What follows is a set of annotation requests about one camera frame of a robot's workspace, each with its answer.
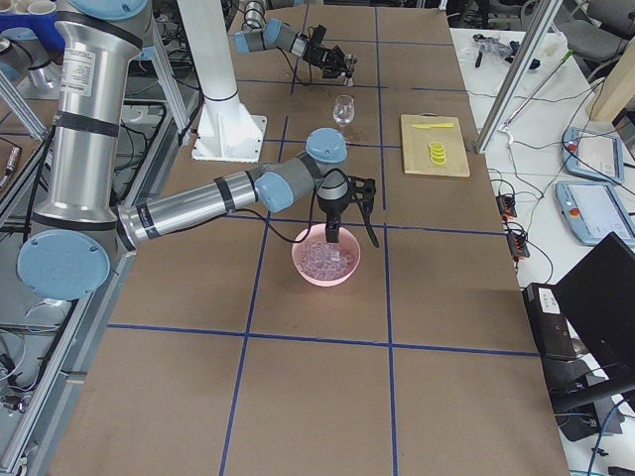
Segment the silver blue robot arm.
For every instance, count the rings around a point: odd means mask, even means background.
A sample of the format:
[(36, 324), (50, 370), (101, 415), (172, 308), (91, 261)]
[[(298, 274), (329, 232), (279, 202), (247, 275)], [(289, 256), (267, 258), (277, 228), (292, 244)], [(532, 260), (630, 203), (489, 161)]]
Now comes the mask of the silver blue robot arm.
[(268, 11), (303, 4), (304, 1), (247, 1), (243, 23), (233, 36), (235, 49), (244, 55), (270, 50), (290, 53), (306, 62), (309, 69), (318, 68), (323, 78), (343, 78), (344, 84), (351, 86), (357, 57), (346, 54), (338, 45), (325, 46), (324, 25), (317, 25), (304, 34), (280, 19), (266, 18)]
[(65, 41), (59, 108), (47, 198), (33, 220), (36, 230), (17, 260), (21, 281), (43, 298), (74, 300), (96, 291), (110, 273), (118, 243), (141, 243), (230, 215), (260, 202), (271, 212), (311, 195), (325, 213), (325, 238), (336, 242), (353, 179), (343, 136), (310, 133), (305, 149), (280, 164), (260, 164), (266, 120), (249, 113), (238, 94), (231, 51), (286, 49), (334, 75), (349, 63), (326, 49), (321, 31), (304, 36), (271, 20), (229, 37), (217, 1), (179, 5), (202, 96), (193, 157), (242, 162), (247, 170), (179, 194), (134, 206), (109, 204), (128, 67), (154, 26), (148, 1), (62, 1), (56, 26)]

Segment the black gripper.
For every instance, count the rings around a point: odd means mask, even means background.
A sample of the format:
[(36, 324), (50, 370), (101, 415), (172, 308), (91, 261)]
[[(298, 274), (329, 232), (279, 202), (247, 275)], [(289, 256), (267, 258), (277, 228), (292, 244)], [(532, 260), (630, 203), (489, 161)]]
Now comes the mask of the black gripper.
[(354, 55), (347, 54), (339, 45), (332, 49), (321, 44), (307, 43), (303, 60), (321, 69), (321, 77), (325, 79), (348, 78), (349, 71), (339, 68), (340, 62), (354, 62)]
[(350, 184), (341, 182), (335, 186), (322, 186), (317, 191), (317, 201), (319, 208), (326, 216), (324, 227), (326, 242), (338, 243), (341, 216), (353, 201)]

